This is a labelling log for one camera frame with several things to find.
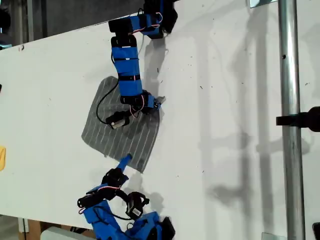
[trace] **wire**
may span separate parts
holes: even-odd
[[[85,207],[83,207],[83,208],[81,208],[79,211],[78,211],[78,213],[81,215],[81,214],[83,214],[84,213],[84,211],[86,210],[86,208]]]
[[[104,95],[104,96],[100,99],[99,103],[96,105],[95,115],[96,115],[96,117],[98,118],[98,120],[99,120],[101,123],[103,123],[103,124],[108,124],[108,123],[107,123],[106,121],[103,121],[103,120],[99,117],[99,114],[98,114],[99,106],[100,106],[100,104],[103,102],[103,100],[104,100],[110,93],[112,93],[112,92],[116,89],[116,87],[118,86],[118,84],[119,84],[119,78],[118,78],[118,81],[116,82],[116,85],[114,85],[114,87],[113,87],[110,91],[108,91],[107,94]]]
[[[159,21],[159,23],[161,23],[162,20],[164,19],[164,17],[162,16],[161,12],[157,11],[155,14],[159,14],[161,16],[161,20]]]
[[[24,240],[27,240],[26,224],[25,224],[25,219],[24,219],[24,218],[22,218],[22,222],[23,222],[23,236],[24,236]]]
[[[102,211],[104,211],[104,212],[106,212],[106,213],[108,213],[108,214],[110,214],[110,215],[112,215],[112,216],[114,216],[115,218],[120,219],[120,220],[124,220],[124,221],[131,221],[131,220],[133,220],[132,218],[125,218],[125,217],[122,217],[122,216],[115,215],[115,214],[113,214],[111,211],[105,209],[105,208],[102,207],[102,206],[94,206],[94,207],[93,207],[93,210],[95,210],[95,209],[101,209]]]
[[[100,188],[98,189],[98,191],[99,191],[100,189],[116,189],[116,190],[118,190],[118,189],[120,189],[120,187],[115,187],[115,186],[102,186],[102,187],[100,187]]]
[[[145,107],[145,99],[144,99],[144,96],[141,95],[141,97],[142,97],[142,107],[140,108],[140,110],[136,111],[133,106],[130,106],[130,113],[131,113],[131,115],[132,115],[135,119],[139,116],[139,112]],[[136,113],[138,113],[138,116],[135,116],[135,115],[132,113],[131,108],[132,108],[134,111],[136,111]]]
[[[114,217],[118,217],[118,216],[115,216],[112,212],[110,212],[110,211],[107,211],[104,207],[102,207],[102,206],[94,206],[93,207],[93,212],[95,213],[95,215],[96,215],[96,217],[97,217],[97,219],[99,219],[99,221],[101,222],[101,223],[103,223],[103,224],[105,224],[105,225],[109,225],[109,223],[107,223],[107,222],[105,222],[100,216],[99,216],[99,214],[97,213],[97,211],[96,211],[96,209],[95,208],[98,208],[98,209],[102,209],[103,211],[105,211],[105,212],[107,212],[108,214],[111,214],[112,216],[114,216]],[[127,235],[125,232],[123,232],[123,231],[121,231],[126,237],[128,237],[129,239],[132,239],[132,240],[140,240],[139,238],[135,238],[135,237],[132,237],[132,236],[129,236],[129,235]]]

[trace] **white surface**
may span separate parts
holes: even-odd
[[[93,238],[52,226],[41,233],[41,240],[92,240]]]
[[[29,223],[28,223],[28,219],[24,219],[19,217],[18,218],[18,226],[19,226],[19,232],[20,233],[28,233],[29,232]]]
[[[146,210],[170,216],[179,240],[286,236],[278,6],[175,5],[179,17],[165,47],[154,49],[145,37],[139,54],[142,79],[151,76],[145,88],[167,101],[144,174],[126,169],[124,188],[150,197]],[[320,104],[319,9],[319,1],[298,1],[303,111]],[[117,75],[112,36],[104,23],[0,52],[0,144],[7,148],[0,214],[89,227],[77,200],[117,164],[81,139],[99,83]],[[306,236],[313,240],[320,135],[302,136]],[[111,203],[125,214],[120,201]]]

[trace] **silver pipe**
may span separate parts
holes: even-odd
[[[300,113],[297,1],[279,0],[282,115]],[[301,129],[282,127],[287,239],[305,240]]]

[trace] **striped fabric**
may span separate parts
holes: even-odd
[[[126,154],[133,156],[129,166],[143,173],[150,157],[158,134],[160,115],[140,114],[138,118],[131,118],[130,124],[124,127],[111,129],[99,122],[96,117],[96,108],[99,100],[117,83],[117,78],[110,76],[104,79],[93,99],[85,127],[82,132],[83,141],[93,149],[120,161]],[[105,120],[116,111],[125,111],[129,107],[120,103],[120,92],[117,87],[107,96],[99,107],[99,116]]]

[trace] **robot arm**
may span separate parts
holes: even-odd
[[[143,207],[149,204],[149,199],[140,192],[127,195],[120,189],[129,179],[123,172],[131,159],[130,154],[124,157],[117,168],[106,173],[101,185],[78,200],[77,205],[81,208],[79,213],[83,213],[86,221],[92,224],[98,240],[172,240],[176,232],[168,217],[160,222],[155,211],[143,215]],[[120,197],[126,203],[125,213],[129,218],[112,213],[108,201],[114,197]],[[123,232],[116,218],[134,220],[132,228]]]
[[[142,87],[137,41],[133,34],[141,32],[151,39],[160,39],[164,32],[171,33],[178,18],[175,1],[145,0],[143,14],[109,21],[110,31],[115,33],[111,39],[111,57],[118,73],[120,102],[130,105],[130,110],[117,111],[105,119],[104,123],[112,129],[128,125],[130,117],[139,112],[149,114],[158,110],[165,99],[155,98]]]

